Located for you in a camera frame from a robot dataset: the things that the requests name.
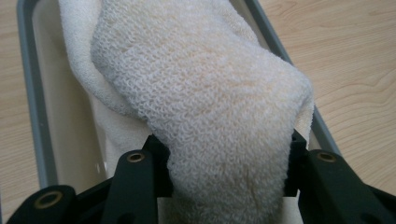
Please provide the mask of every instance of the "terry cloth texture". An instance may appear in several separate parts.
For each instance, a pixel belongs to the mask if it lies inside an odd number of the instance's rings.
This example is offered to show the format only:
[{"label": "terry cloth texture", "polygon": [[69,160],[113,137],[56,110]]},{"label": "terry cloth texture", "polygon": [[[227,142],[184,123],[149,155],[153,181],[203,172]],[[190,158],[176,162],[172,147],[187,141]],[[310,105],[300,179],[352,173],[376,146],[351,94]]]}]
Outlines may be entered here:
[{"label": "terry cloth texture", "polygon": [[226,8],[104,0],[93,33],[95,67],[171,151],[168,223],[277,223],[290,136],[309,133],[308,78]]},{"label": "terry cloth texture", "polygon": [[59,0],[59,5],[70,66],[89,93],[106,173],[111,177],[119,157],[142,148],[151,130],[92,63],[91,41],[102,1]]}]

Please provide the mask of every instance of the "towel fold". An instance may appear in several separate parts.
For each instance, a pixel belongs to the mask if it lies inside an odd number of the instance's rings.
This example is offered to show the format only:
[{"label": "towel fold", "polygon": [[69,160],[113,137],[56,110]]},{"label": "towel fold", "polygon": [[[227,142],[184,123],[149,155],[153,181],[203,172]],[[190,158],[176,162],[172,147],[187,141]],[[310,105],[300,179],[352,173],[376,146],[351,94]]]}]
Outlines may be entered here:
[{"label": "towel fold", "polygon": [[226,6],[104,0],[93,33],[95,67],[171,151],[169,223],[277,223],[291,134],[309,134],[308,78]]}]

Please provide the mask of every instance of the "brass insert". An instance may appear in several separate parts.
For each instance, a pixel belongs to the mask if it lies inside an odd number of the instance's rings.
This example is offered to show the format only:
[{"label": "brass insert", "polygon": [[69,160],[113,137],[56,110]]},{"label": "brass insert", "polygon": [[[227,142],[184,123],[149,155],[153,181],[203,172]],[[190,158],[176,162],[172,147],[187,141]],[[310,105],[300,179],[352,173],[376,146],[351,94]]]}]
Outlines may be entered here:
[{"label": "brass insert", "polygon": [[334,155],[326,153],[326,152],[320,152],[318,153],[318,159],[326,162],[336,162],[337,159],[334,157]]},{"label": "brass insert", "polygon": [[58,203],[64,195],[59,190],[53,190],[41,195],[35,200],[36,209],[49,208]]},{"label": "brass insert", "polygon": [[145,155],[142,153],[133,153],[131,155],[128,156],[128,161],[129,162],[139,162],[142,161],[143,159],[145,159]]}]

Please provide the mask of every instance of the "wood grain surface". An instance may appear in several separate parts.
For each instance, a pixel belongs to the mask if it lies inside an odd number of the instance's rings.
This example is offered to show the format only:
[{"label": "wood grain surface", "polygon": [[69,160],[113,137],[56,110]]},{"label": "wood grain surface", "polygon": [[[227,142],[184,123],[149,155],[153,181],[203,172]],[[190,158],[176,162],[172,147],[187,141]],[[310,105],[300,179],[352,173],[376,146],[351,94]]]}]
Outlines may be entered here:
[{"label": "wood grain surface", "polygon": [[346,161],[396,195],[395,1],[260,2]]},{"label": "wood grain surface", "polygon": [[[0,190],[3,220],[38,190],[16,21],[0,5]],[[396,194],[396,4],[260,0],[318,109],[366,183]]]},{"label": "wood grain surface", "polygon": [[0,5],[0,192],[3,221],[38,190],[21,66],[17,1]]}]

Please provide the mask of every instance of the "plastic tray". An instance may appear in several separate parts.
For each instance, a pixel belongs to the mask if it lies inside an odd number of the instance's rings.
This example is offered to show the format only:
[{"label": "plastic tray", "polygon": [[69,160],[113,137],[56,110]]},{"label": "plastic tray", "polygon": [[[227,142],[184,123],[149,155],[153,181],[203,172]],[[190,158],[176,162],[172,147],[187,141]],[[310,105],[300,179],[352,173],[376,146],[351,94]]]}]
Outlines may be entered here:
[{"label": "plastic tray", "polygon": [[[264,48],[290,58],[255,0],[232,0]],[[87,93],[67,60],[58,1],[20,0],[21,55],[40,187],[66,184],[81,192],[106,179]],[[310,146],[339,153],[315,109]]]}]

